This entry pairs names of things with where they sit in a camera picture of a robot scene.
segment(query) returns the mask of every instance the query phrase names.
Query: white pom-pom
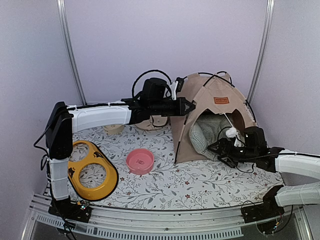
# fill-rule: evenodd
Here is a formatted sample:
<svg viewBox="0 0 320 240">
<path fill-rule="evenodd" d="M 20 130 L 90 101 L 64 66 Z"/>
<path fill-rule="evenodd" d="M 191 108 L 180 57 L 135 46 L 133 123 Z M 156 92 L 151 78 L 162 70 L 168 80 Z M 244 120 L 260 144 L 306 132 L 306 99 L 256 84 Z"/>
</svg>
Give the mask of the white pom-pom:
<svg viewBox="0 0 320 240">
<path fill-rule="evenodd" d="M 225 131 L 225 135 L 228 138 L 235 138 L 237 135 L 237 129 L 235 127 L 230 127 L 227 131 Z"/>
</svg>

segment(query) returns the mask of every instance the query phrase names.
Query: white wall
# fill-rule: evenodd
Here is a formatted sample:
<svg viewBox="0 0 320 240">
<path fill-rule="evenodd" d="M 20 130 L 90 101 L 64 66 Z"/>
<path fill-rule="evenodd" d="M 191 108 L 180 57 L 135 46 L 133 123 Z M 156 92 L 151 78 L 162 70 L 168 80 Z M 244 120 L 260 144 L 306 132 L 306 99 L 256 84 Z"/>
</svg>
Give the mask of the white wall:
<svg viewBox="0 0 320 240">
<path fill-rule="evenodd" d="M 320 1 L 275 1 L 252 107 L 270 146 L 320 154 Z M 287 184 L 314 181 L 286 175 Z M 306 207 L 320 239 L 320 206 Z"/>
<path fill-rule="evenodd" d="M 17 240 L 47 182 L 33 142 L 56 102 L 80 101 L 55 0 L 1 0 L 0 23 L 0 239 Z"/>
<path fill-rule="evenodd" d="M 173 79 L 227 71 L 243 94 L 249 91 L 266 0 L 68 0 L 65 5 L 88 102 L 131 97 L 134 80 L 150 69 Z M 136 92 L 141 89 L 138 84 Z"/>
</svg>

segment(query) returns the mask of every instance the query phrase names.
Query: hole in yellow tray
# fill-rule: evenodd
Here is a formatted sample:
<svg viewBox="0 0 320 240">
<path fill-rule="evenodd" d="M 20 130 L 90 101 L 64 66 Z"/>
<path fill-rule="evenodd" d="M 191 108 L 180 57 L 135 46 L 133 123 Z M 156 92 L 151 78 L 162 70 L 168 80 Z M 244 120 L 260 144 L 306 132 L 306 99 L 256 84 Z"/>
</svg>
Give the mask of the hole in yellow tray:
<svg viewBox="0 0 320 240">
<path fill-rule="evenodd" d="M 84 159 L 89 153 L 89 146 L 85 143 L 78 143 L 73 146 L 70 162 L 79 162 Z"/>
<path fill-rule="evenodd" d="M 81 170 L 79 181 L 85 188 L 93 189 L 100 186 L 106 179 L 106 176 L 106 169 L 100 164 L 93 163 Z"/>
</svg>

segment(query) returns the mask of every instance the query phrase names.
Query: floral pattern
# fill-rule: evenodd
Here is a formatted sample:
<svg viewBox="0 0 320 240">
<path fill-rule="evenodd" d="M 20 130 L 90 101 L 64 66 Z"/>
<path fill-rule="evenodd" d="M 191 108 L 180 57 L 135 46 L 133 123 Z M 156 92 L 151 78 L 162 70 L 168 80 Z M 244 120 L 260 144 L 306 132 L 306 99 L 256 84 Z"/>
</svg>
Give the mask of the floral pattern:
<svg viewBox="0 0 320 240">
<path fill-rule="evenodd" d="M 144 131 L 126 125 L 123 132 L 117 135 L 107 135 L 102 127 L 95 127 L 74 134 L 73 141 L 78 140 L 95 143 L 119 173 L 115 191 L 107 198 L 91 203 L 98 206 L 149 210 L 232 207 L 247 200 L 261 202 L 270 188 L 283 184 L 278 173 L 266 172 L 256 167 L 254 173 L 245 173 L 252 171 L 251 164 L 238 165 L 244 172 L 212 160 L 174 165 L 175 153 L 170 125 L 155 131 Z M 127 155 L 137 148 L 146 148 L 154 154 L 154 166 L 148 174 L 130 173 L 126 165 Z M 84 155 L 84 150 L 79 146 L 74 151 L 78 156 Z M 81 175 L 81 178 L 86 179 L 88 187 L 99 184 L 96 179 L 104 179 L 100 167 L 102 166 L 91 167 L 86 174 Z M 71 199 L 80 200 L 70 183 L 68 188 Z"/>
</svg>

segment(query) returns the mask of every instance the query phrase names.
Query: floral tablecloth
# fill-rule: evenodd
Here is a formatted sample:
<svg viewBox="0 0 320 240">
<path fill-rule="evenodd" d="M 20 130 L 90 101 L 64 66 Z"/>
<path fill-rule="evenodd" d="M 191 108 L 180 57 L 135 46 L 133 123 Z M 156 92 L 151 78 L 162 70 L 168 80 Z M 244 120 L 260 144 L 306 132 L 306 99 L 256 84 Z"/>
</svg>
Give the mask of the floral tablecloth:
<svg viewBox="0 0 320 240">
<path fill-rule="evenodd" d="M 219 161 L 198 160 L 174 165 L 174 145 L 171 126 L 156 131 L 143 131 L 126 125 L 121 134 L 107 135 L 102 127 L 86 129 L 73 135 L 73 141 L 95 143 L 114 164 L 119 173 L 116 190 L 107 198 L 92 204 L 106 207 L 153 210 L 212 209 L 239 206 L 244 201 L 261 202 L 273 186 L 283 184 L 278 173 L 254 168 L 244 173 Z M 146 148 L 154 154 L 153 170 L 146 175 L 129 172 L 128 153 Z M 73 149 L 71 161 L 86 156 L 86 145 Z M 242 171 L 251 172 L 251 164 L 239 164 Z M 106 177 L 100 165 L 82 170 L 80 180 L 93 188 Z M 68 183 L 74 201 L 81 198 Z"/>
</svg>

